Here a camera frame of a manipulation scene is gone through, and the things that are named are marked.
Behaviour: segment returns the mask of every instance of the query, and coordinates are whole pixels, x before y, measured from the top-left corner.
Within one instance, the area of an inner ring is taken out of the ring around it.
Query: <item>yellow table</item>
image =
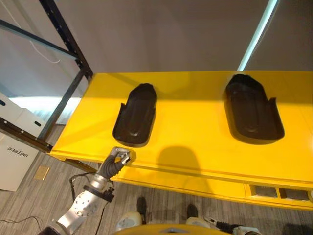
[[[120,104],[148,82],[158,96],[150,140],[134,148],[136,159],[115,180],[241,201],[252,197],[257,203],[279,200],[277,205],[284,206],[281,201],[290,200],[281,198],[279,188],[313,189],[313,73],[245,71],[264,86],[268,98],[277,98],[285,136],[266,145],[243,143],[230,134],[222,96],[237,73],[96,74],[51,155],[102,162],[113,146],[121,146],[112,136]],[[196,183],[190,185],[190,178]],[[251,185],[275,187],[278,198],[259,200]],[[310,201],[294,202],[287,207],[300,203],[313,210]]]

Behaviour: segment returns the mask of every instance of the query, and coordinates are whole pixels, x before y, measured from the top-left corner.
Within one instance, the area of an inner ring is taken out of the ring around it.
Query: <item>fluorescent light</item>
[[[248,61],[249,61],[249,59],[250,59],[250,57],[251,57],[251,55],[255,49],[255,46],[257,45],[257,43],[258,43],[258,41],[259,41],[259,39],[260,39],[264,29],[265,29],[265,26],[267,25],[268,20],[273,13],[273,10],[274,10],[277,2],[278,2],[278,0],[269,0],[268,1],[268,5],[265,8],[263,16],[259,22],[259,25],[254,32],[252,40],[251,40],[248,48],[246,49],[245,55],[243,56],[239,67],[237,68],[238,71],[243,71],[245,69],[245,67],[246,67],[246,65],[247,65],[247,63],[248,63]]]

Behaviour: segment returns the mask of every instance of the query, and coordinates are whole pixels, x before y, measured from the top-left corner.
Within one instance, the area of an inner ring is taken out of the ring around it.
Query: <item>gray carpet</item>
[[[54,144],[63,127],[56,126],[49,142]],[[40,165],[50,167],[44,181],[33,176]],[[0,191],[0,219],[21,220],[34,215],[40,218],[41,227],[60,217],[72,204],[68,179],[82,171],[53,157],[39,154],[17,192]],[[74,181],[77,193],[82,191],[86,179]],[[194,203],[200,217],[257,227],[264,235],[312,235],[313,212],[298,211],[243,203],[228,202],[182,193],[115,183],[115,198],[105,208],[98,235],[114,232],[123,213],[136,210],[136,199],[145,196],[148,205],[148,223],[184,223],[187,205]],[[102,207],[77,231],[76,235],[93,235]],[[0,222],[1,235],[35,235],[39,232],[34,219],[19,224]]]

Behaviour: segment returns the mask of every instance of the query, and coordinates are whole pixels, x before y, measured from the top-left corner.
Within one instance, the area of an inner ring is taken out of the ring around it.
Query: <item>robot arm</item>
[[[120,157],[121,160],[115,162],[116,157]],[[38,235],[73,234],[97,210],[101,199],[108,202],[113,200],[113,188],[110,187],[103,191],[106,182],[116,175],[130,159],[131,151],[129,149],[114,147],[95,173],[90,184],[84,186],[85,191],[76,197],[70,209],[58,221],[52,221]]]

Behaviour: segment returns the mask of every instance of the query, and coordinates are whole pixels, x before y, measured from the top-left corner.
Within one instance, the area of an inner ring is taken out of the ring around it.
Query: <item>white cord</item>
[[[20,26],[20,24],[15,20],[15,18],[13,17],[12,13],[9,11],[9,9],[6,7],[6,5],[3,3],[2,0],[0,0],[1,4],[3,5],[3,7],[5,8],[5,10],[9,13],[10,17],[12,18],[12,20],[14,21],[14,23],[21,29],[22,27]],[[40,51],[38,51],[38,49],[35,47],[34,43],[32,41],[29,41],[30,44],[33,46],[34,50],[40,54],[43,58],[45,58],[47,61],[49,61],[52,64],[57,64],[59,63],[61,60],[58,61],[51,61],[49,60],[49,58],[47,58],[46,56],[44,56]]]

